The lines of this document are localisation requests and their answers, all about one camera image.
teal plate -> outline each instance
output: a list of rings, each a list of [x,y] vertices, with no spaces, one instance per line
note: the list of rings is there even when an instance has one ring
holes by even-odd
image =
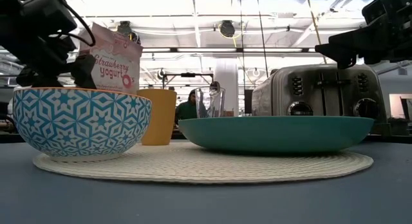
[[[374,120],[359,117],[224,117],[179,121],[191,142],[220,151],[319,153],[351,147]]]

strawberry yogurt package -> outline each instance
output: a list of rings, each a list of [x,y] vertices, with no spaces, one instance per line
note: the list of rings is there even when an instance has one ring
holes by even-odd
[[[140,57],[143,47],[121,33],[93,23],[96,38],[93,47],[80,43],[79,55],[91,54],[96,59],[91,77],[97,89],[135,94],[139,89]],[[89,39],[88,33],[82,34]]]

person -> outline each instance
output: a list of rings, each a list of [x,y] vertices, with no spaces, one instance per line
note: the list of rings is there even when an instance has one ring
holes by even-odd
[[[185,120],[190,118],[197,118],[196,114],[196,95],[194,90],[189,93],[189,98],[186,102],[182,102],[176,108],[174,123],[178,124],[179,120]]]

clear glass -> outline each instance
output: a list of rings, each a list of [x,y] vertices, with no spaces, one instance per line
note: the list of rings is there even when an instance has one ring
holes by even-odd
[[[225,105],[225,89],[205,86],[195,89],[196,112],[198,118],[214,118],[223,116]]]

toaster lever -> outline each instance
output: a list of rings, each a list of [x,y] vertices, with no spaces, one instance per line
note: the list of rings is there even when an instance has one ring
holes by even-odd
[[[349,84],[351,84],[350,79],[320,80],[316,83],[317,86],[344,86]]]

